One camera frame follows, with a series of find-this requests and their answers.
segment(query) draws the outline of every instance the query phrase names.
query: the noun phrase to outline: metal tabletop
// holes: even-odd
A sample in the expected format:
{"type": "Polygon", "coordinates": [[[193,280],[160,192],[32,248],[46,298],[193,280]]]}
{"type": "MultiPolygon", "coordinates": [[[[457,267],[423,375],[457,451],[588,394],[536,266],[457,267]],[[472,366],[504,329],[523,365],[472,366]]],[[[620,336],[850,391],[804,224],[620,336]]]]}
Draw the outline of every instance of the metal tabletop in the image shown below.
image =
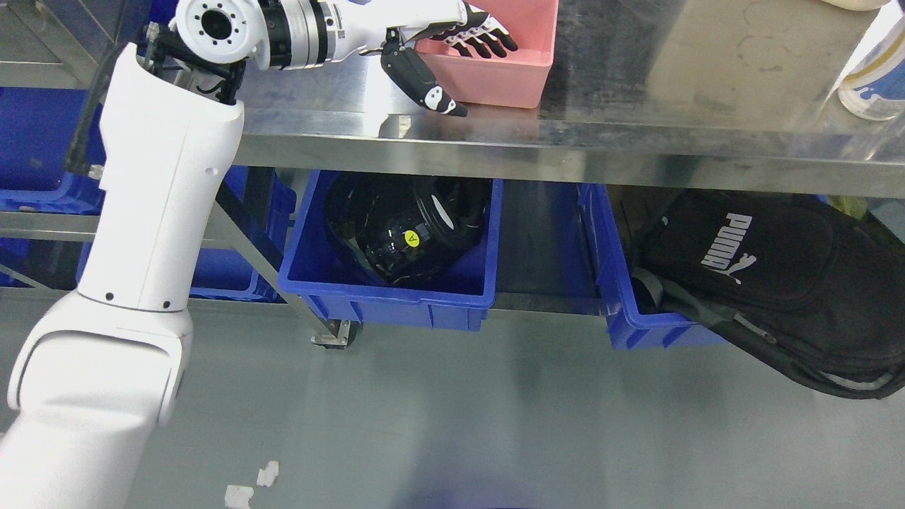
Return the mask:
{"type": "Polygon", "coordinates": [[[237,162],[905,197],[905,121],[857,119],[834,95],[875,15],[817,1],[562,0],[535,110],[419,110],[375,57],[250,72],[237,162]]]}

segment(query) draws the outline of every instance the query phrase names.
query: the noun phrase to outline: black backpack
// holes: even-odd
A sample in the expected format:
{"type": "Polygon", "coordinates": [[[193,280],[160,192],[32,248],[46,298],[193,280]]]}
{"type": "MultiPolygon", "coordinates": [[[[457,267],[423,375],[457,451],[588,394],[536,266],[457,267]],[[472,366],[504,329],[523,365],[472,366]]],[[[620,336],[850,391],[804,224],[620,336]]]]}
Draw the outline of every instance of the black backpack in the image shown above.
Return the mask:
{"type": "Polygon", "coordinates": [[[905,258],[855,219],[813,197],[688,190],[641,238],[633,276],[661,311],[827,394],[905,385],[905,258]]]}

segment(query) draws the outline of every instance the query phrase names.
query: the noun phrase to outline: white bottle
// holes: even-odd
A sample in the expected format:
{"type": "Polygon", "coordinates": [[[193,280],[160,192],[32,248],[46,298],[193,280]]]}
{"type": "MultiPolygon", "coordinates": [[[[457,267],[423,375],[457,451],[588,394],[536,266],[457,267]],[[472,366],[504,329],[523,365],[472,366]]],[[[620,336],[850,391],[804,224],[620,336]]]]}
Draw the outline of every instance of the white bottle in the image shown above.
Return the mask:
{"type": "Polygon", "coordinates": [[[824,0],[827,4],[833,4],[850,11],[872,11],[879,9],[890,0],[824,0]]]}
{"type": "Polygon", "coordinates": [[[866,120],[890,120],[905,111],[905,18],[845,76],[839,100],[866,120]]]}

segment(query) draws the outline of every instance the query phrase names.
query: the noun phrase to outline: pink bin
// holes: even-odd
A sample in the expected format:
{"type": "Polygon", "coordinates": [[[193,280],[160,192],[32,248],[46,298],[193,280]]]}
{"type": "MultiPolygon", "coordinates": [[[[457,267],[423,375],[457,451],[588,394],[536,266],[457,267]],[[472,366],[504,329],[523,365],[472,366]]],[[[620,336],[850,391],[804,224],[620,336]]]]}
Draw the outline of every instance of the pink bin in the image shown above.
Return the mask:
{"type": "Polygon", "coordinates": [[[437,81],[461,102],[515,108],[537,108],[553,65],[559,0],[474,0],[470,4],[490,12],[519,45],[506,58],[473,58],[440,41],[416,45],[437,81]]]}

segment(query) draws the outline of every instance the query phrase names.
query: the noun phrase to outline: white robotic arm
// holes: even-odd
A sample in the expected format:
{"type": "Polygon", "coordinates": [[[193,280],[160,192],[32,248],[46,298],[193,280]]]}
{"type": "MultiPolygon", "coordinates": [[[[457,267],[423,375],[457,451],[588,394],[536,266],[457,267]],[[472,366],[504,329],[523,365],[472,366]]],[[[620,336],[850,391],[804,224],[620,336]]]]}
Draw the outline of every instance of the white robotic arm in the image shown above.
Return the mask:
{"type": "Polygon", "coordinates": [[[151,430],[172,413],[188,358],[189,287],[242,136],[234,93],[246,58],[262,68],[307,68],[379,51],[410,97],[461,114],[445,94],[424,101],[424,87],[438,85],[404,44],[435,36],[496,53],[487,40],[505,41],[495,20],[461,0],[182,0],[175,21],[179,36],[158,41],[164,52],[152,43],[142,58],[129,44],[116,60],[100,120],[107,195],[94,246],[78,289],[38,321],[10,379],[7,401],[20,415],[0,439],[3,509],[125,504],[151,430]],[[166,55],[224,78],[220,101],[161,80],[166,55]]]}

